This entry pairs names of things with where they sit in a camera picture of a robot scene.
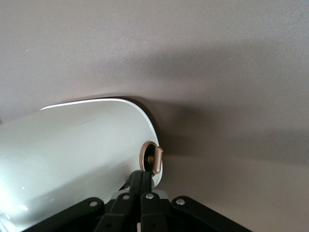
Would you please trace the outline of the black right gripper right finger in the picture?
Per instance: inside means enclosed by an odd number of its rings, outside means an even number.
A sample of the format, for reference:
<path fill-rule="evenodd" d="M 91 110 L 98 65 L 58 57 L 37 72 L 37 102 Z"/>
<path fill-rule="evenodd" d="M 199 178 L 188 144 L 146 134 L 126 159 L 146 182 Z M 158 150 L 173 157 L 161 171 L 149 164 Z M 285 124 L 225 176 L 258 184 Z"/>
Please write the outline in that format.
<path fill-rule="evenodd" d="M 160 197 L 152 192 L 152 175 L 141 172 L 140 224 L 142 232 L 166 232 L 166 218 L 161 208 Z"/>

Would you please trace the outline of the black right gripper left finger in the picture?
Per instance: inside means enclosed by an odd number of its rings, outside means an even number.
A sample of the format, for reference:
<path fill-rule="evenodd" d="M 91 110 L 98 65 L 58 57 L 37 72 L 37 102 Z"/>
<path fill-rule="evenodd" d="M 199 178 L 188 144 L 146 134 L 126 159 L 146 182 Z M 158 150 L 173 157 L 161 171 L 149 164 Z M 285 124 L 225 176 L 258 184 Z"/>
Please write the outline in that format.
<path fill-rule="evenodd" d="M 134 171 L 129 178 L 128 192 L 120 193 L 95 228 L 97 232 L 136 232 L 136 210 L 144 171 Z"/>

